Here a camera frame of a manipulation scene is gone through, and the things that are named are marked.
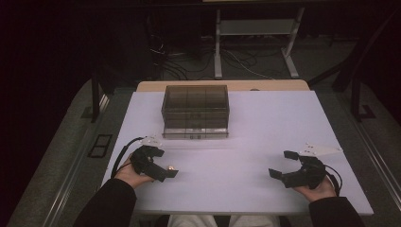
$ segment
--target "person's right hand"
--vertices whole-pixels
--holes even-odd
[[[327,176],[315,189],[310,189],[309,186],[299,186],[294,187],[294,190],[303,194],[310,202],[328,197],[337,197],[334,186],[331,184]]]

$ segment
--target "metal stand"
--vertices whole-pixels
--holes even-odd
[[[217,10],[216,19],[216,50],[215,50],[215,79],[222,79],[220,36],[222,35],[289,35],[286,47],[282,48],[283,58],[286,62],[292,79],[298,79],[299,74],[290,56],[297,37],[305,8],[299,8],[295,19],[277,20],[220,20],[220,10]]]

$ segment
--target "black sleeve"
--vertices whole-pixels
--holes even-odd
[[[89,200],[74,226],[129,226],[135,202],[129,184],[110,179]]]
[[[325,198],[309,204],[314,227],[363,227],[357,211],[345,197]]]

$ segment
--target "hand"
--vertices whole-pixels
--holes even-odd
[[[294,190],[303,194],[310,202],[323,198],[337,197],[334,186],[331,184],[327,176],[315,189],[309,189],[309,186],[299,186],[294,187]]]
[[[139,185],[146,182],[154,182],[154,179],[147,175],[139,175],[133,169],[133,166],[130,165],[130,157],[124,162],[117,173],[115,174],[115,178],[129,184],[133,189],[138,187]]]

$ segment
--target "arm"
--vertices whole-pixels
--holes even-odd
[[[294,189],[310,201],[309,212],[314,227],[365,226],[352,204],[344,197],[337,197],[327,177],[315,189],[307,186]]]
[[[78,215],[74,226],[130,225],[136,202],[133,189],[153,179],[149,176],[138,175],[130,165],[130,158],[123,166],[115,178],[108,180],[89,200]]]

